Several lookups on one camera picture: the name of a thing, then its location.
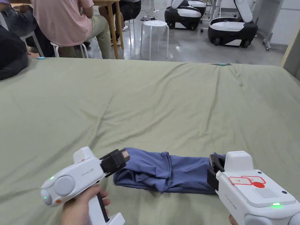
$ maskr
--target hand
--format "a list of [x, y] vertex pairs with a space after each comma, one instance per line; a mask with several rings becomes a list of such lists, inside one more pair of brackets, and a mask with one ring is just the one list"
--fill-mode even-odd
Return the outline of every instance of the hand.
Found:
[[232, 225], [238, 225], [238, 223], [236, 222], [236, 220], [233, 218], [232, 215], [229, 216], [229, 222], [232, 224]]
[[[87, 225], [89, 220], [89, 201], [100, 192], [102, 198], [107, 197], [106, 191], [101, 191], [99, 185], [88, 188], [78, 199], [71, 199], [64, 204], [61, 225]], [[109, 199], [103, 199], [105, 206]]]
[[20, 5], [20, 12], [26, 13], [28, 11], [28, 5]]

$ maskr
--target chair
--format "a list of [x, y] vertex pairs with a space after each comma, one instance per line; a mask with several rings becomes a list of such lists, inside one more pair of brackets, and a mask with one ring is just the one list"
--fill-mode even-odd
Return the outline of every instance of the chair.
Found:
[[[135, 42], [134, 19], [132, 19], [132, 24], [133, 24], [133, 39], [134, 39], [134, 42]], [[129, 29], [129, 39], [130, 39], [130, 46], [131, 46], [132, 44], [131, 44], [130, 20], [128, 20], [128, 29]]]
[[158, 51], [158, 39], [159, 39], [159, 33], [158, 33], [158, 29], [159, 27], [163, 27], [166, 26], [167, 27], [167, 58], [168, 58], [168, 54], [169, 54], [169, 27], [167, 25], [166, 22], [164, 21], [159, 21], [159, 20], [149, 20], [149, 21], [145, 21], [142, 24], [142, 29], [141, 29], [141, 50], [140, 50], [140, 54], [142, 54], [142, 41], [143, 41], [143, 26], [150, 26], [150, 48], [149, 48], [149, 60], [151, 59], [151, 38], [152, 38], [152, 27], [157, 27], [157, 51]]
[[[50, 42], [50, 43], [51, 43], [51, 45], [53, 45], [55, 57], [56, 57], [56, 58], [59, 58], [58, 48], [59, 48], [60, 46], [58, 46], [57, 44], [54, 44], [54, 43], [52, 43], [52, 42]], [[86, 54], [86, 58], [88, 59], [88, 58], [89, 58], [89, 56], [88, 56], [88, 51], [86, 50], [86, 46], [82, 43], [82, 44], [80, 44], [80, 50], [81, 50], [82, 58], [85, 58], [85, 57], [84, 57], [84, 53], [83, 53], [83, 48], [84, 48], [84, 52], [85, 52], [85, 54]]]
[[[4, 17], [3, 17], [3, 15], [2, 15], [1, 12], [0, 12], [0, 23], [1, 23], [1, 25], [2, 25], [5, 29], [8, 30], [7, 24], [6, 24], [5, 20], [4, 20]], [[22, 41], [25, 42], [25, 39], [26, 39], [26, 38], [29, 38], [29, 37], [32, 37], [32, 38], [33, 38], [33, 40], [34, 40], [34, 42], [35, 42], [35, 45], [36, 45], [36, 47], [37, 47], [37, 49], [38, 49], [38, 51], [39, 51], [39, 53], [40, 53], [40, 56], [44, 57], [43, 51], [42, 51], [42, 49], [41, 49], [41, 47], [40, 47], [40, 44], [38, 43], [38, 39], [37, 39], [37, 37], [35, 36], [35, 32], [34, 32], [34, 31], [31, 32], [30, 34], [26, 35], [26, 36], [20, 37], [20, 39], [21, 39]]]

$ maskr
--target green bed sheet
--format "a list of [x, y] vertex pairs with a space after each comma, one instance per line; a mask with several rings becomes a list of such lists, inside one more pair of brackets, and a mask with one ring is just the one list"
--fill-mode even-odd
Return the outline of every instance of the green bed sheet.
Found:
[[[179, 156], [244, 150], [300, 194], [300, 87], [276, 66], [49, 58], [0, 82], [0, 224], [57, 225], [40, 187], [89, 146], [97, 157], [135, 147]], [[217, 195], [101, 182], [110, 214], [131, 225], [229, 224]]]

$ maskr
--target red label sticker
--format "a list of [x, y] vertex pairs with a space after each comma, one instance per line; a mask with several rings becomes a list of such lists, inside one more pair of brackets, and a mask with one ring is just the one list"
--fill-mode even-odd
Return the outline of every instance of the red label sticker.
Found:
[[251, 180], [246, 177], [229, 177], [229, 180], [233, 185], [252, 185]]
[[123, 151], [123, 152], [122, 152], [122, 154], [123, 154], [124, 158], [126, 158], [126, 157], [128, 157], [128, 156], [129, 156], [129, 154], [128, 154], [128, 152], [127, 152], [127, 151]]
[[254, 182], [258, 182], [258, 183], [262, 183], [262, 184], [265, 184], [265, 180], [259, 176], [242, 176], [242, 177], [246, 177], [248, 179], [251, 180], [252, 183]]

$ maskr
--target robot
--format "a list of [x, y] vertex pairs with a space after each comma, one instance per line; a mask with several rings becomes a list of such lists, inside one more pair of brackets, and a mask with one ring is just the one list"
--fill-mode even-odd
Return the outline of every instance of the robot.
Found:
[[[59, 206], [78, 197], [84, 190], [95, 185], [126, 166], [130, 156], [126, 150], [114, 150], [104, 157], [96, 158], [89, 147], [84, 147], [73, 154], [74, 164], [59, 171], [41, 187], [41, 196], [48, 206]], [[107, 216], [100, 194], [89, 203], [88, 225], [123, 225], [125, 220], [121, 213]]]
[[187, 0], [174, 0], [171, 6], [165, 10], [165, 21], [170, 29], [186, 28], [195, 30], [200, 23], [201, 17], [201, 12], [190, 6]]
[[245, 151], [210, 155], [207, 183], [239, 225], [298, 225], [300, 203], [263, 172]]
[[258, 26], [247, 1], [233, 0], [241, 18], [216, 18], [208, 27], [208, 38], [214, 45], [231, 45], [247, 48], [256, 35]]
[[180, 6], [192, 6], [199, 10], [201, 16], [203, 16], [206, 11], [206, 2], [201, 0], [183, 0]]

